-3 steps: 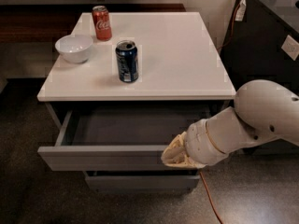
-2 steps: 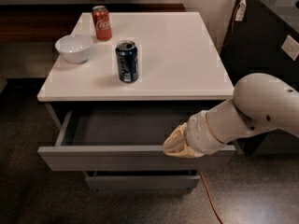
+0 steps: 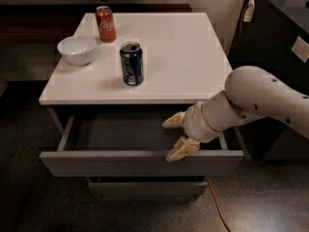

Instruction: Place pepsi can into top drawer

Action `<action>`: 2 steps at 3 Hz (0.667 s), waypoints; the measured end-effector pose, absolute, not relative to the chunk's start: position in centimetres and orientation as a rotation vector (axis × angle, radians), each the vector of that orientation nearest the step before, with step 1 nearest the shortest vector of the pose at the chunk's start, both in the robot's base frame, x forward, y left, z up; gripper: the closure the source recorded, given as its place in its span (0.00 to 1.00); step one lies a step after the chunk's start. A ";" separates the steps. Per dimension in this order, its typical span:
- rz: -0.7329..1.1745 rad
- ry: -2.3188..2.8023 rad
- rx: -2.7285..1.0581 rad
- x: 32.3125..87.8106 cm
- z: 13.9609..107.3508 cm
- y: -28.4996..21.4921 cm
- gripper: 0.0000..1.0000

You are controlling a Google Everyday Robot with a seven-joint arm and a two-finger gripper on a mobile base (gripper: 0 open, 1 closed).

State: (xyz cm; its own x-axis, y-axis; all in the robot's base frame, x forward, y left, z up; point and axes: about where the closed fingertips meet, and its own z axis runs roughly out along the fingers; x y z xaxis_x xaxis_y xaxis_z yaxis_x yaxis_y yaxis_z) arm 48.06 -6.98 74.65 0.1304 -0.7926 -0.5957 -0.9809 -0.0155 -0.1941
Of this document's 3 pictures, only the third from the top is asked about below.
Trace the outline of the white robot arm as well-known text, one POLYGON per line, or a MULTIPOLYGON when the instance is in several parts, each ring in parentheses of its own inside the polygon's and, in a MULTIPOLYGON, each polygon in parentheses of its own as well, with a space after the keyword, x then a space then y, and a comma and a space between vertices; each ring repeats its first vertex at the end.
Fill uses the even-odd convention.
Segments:
POLYGON ((280 121, 309 138, 308 97, 259 67, 239 67, 229 73, 222 91, 162 123, 166 129, 184 131, 166 159, 181 160, 223 131, 264 117, 280 121))

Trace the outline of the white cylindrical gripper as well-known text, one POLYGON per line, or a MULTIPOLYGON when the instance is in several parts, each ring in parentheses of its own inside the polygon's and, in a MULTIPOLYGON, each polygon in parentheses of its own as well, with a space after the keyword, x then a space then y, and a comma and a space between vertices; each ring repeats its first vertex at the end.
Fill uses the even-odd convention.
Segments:
POLYGON ((198 101, 190 106, 185 113, 178 112, 166 119, 162 126, 166 129, 182 128, 189 137, 180 137, 166 160, 177 161, 190 156, 200 149, 201 143, 209 143, 220 135, 210 123, 209 115, 214 112, 212 101, 198 101))

